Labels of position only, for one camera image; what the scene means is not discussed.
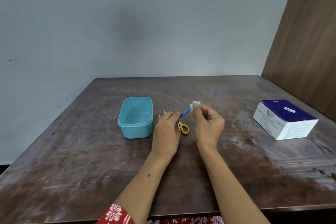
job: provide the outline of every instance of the left hand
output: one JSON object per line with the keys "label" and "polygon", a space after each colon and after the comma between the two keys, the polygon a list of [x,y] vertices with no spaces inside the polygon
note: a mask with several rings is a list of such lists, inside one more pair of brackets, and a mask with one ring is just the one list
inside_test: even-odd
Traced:
{"label": "left hand", "polygon": [[181,134],[177,122],[181,114],[182,112],[167,112],[155,126],[152,145],[155,156],[168,158],[170,161],[176,153]]}

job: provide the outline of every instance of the light blue plastic container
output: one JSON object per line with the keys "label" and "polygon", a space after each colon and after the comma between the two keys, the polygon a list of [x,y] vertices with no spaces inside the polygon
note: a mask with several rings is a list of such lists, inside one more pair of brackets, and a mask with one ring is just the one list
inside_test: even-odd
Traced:
{"label": "light blue plastic container", "polygon": [[126,98],[121,106],[118,125],[128,139],[148,137],[152,132],[153,101],[149,97]]}

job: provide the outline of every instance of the bd alcohol swabs box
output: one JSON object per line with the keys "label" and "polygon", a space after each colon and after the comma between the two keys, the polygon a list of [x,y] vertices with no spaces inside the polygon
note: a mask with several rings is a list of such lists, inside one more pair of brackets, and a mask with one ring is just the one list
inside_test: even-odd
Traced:
{"label": "bd alcohol swabs box", "polygon": [[261,100],[253,118],[275,140],[306,137],[318,122],[288,100]]}

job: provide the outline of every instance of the gray wall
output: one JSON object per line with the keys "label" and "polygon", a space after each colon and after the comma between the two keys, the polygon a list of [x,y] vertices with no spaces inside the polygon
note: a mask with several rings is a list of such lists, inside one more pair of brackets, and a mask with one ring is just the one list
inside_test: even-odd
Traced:
{"label": "gray wall", "polygon": [[0,0],[0,164],[94,78],[260,75],[286,1]]}

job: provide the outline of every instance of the red floral clothing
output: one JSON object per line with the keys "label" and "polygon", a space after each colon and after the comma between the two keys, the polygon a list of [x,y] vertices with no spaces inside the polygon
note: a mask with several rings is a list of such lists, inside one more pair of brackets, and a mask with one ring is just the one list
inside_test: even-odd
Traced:
{"label": "red floral clothing", "polygon": [[[106,209],[96,224],[135,224],[129,214],[119,205],[112,204]],[[146,224],[224,224],[222,217],[178,218],[169,220],[149,220]]]}

